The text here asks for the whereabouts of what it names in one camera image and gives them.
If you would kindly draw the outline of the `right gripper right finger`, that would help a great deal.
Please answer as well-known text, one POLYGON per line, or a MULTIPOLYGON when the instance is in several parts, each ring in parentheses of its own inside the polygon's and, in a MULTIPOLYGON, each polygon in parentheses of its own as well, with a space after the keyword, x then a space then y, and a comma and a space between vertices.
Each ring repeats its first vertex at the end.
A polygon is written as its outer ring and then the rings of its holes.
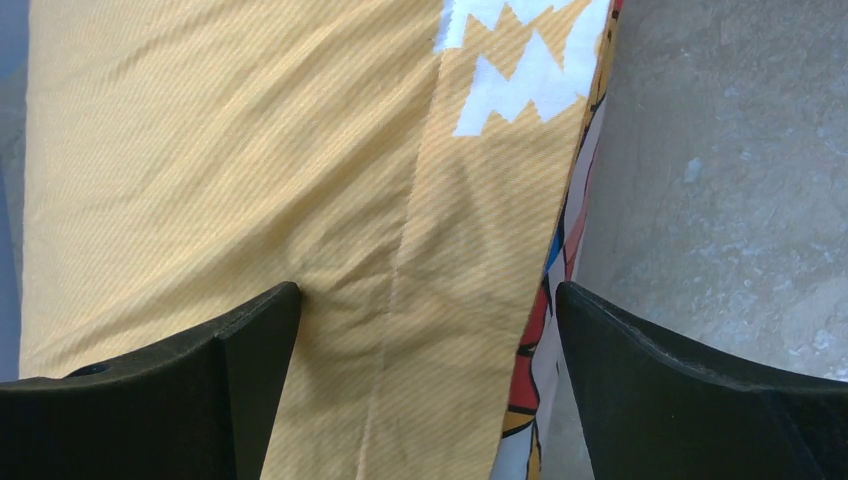
POLYGON ((843 479, 847 386, 749 361, 573 282, 557 321, 598 479, 843 479))

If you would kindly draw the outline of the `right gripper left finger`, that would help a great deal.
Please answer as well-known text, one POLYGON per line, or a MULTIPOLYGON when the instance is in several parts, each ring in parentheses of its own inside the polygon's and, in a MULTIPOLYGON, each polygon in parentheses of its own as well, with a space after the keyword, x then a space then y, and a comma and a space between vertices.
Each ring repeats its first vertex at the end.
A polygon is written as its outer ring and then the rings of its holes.
POLYGON ((5 479, 257 479, 301 317, 285 282, 62 378, 1 387, 5 479))

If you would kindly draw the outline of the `orange cartoon pillowcase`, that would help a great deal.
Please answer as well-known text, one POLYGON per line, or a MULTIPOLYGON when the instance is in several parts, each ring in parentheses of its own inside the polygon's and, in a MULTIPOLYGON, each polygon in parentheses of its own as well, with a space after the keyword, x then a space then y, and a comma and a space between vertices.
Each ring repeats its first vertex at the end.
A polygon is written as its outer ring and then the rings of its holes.
POLYGON ((282 281, 266 479, 536 479, 617 1, 35 1, 25 376, 282 281))

